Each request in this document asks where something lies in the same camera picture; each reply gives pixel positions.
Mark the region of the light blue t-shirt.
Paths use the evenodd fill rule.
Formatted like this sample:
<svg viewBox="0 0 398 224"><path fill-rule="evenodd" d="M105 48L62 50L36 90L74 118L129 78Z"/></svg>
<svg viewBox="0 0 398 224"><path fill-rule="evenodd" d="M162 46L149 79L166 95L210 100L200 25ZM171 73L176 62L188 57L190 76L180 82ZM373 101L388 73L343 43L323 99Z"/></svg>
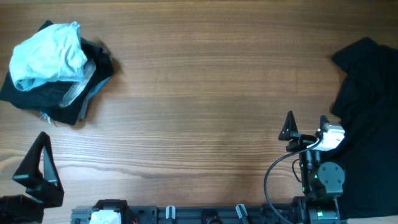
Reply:
<svg viewBox="0 0 398 224"><path fill-rule="evenodd" d="M87 61L80 24L52 24L14 47L9 72L19 91L30 91L48 82L82 82Z"/></svg>

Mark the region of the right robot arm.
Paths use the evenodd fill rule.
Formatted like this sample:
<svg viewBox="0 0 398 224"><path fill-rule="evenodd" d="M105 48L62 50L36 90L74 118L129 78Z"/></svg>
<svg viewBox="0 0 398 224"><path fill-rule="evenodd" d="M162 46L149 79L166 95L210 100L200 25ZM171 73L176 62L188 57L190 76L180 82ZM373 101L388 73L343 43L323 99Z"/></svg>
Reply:
<svg viewBox="0 0 398 224"><path fill-rule="evenodd" d="M298 131L292 111L287 113L278 140L287 141L286 151L297 155L302 184L302 197L294 197L283 216L290 223L339 223L337 198L343 194L345 170L325 159L327 152L337 148L345 138L339 124L320 117L315 134Z"/></svg>

